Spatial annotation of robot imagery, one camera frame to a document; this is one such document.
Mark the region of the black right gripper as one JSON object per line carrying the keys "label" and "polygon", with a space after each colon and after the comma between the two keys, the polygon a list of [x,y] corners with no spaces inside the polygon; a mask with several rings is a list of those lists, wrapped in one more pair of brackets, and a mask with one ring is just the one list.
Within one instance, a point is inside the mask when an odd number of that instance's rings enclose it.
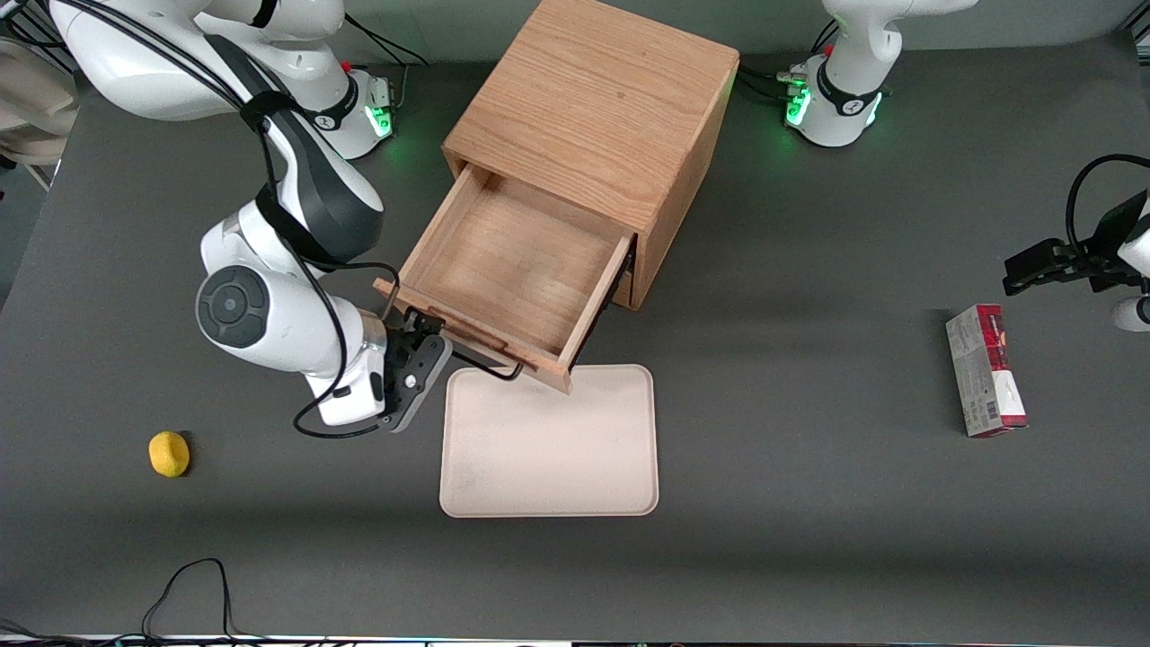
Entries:
{"label": "black right gripper", "polygon": [[386,328],[385,372],[382,377],[385,425],[408,425],[422,405],[430,380],[432,347],[420,351],[425,340],[448,344],[444,323],[432,323],[431,316],[408,307],[402,326]]}

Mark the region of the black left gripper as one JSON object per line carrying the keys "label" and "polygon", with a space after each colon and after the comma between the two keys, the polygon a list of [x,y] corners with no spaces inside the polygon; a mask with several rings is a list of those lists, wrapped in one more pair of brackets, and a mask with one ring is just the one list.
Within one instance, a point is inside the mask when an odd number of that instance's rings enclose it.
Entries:
{"label": "black left gripper", "polygon": [[[1080,242],[1084,261],[1078,262],[1095,294],[1118,286],[1147,292],[1147,190],[1101,217],[1095,233]],[[1043,239],[1012,255],[1004,261],[1004,270],[1006,296],[1043,284],[1071,282],[1071,263],[1060,239]]]}

